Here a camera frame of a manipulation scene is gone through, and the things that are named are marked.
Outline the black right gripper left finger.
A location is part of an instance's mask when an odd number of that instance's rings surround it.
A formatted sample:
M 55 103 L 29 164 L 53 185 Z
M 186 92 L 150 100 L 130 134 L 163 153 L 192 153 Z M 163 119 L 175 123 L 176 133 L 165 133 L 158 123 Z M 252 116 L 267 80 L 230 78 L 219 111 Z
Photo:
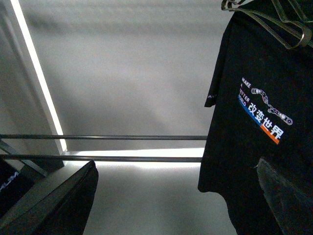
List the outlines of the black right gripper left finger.
M 99 173 L 95 162 L 62 168 L 35 184 L 0 220 L 2 235 L 82 235 Z

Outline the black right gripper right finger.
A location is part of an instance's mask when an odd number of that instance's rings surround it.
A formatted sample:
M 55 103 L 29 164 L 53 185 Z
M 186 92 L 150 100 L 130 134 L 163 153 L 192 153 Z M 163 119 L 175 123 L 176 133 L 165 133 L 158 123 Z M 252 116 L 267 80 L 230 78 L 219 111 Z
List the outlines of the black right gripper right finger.
M 259 184 L 282 233 L 313 233 L 313 185 L 298 174 L 260 158 Z

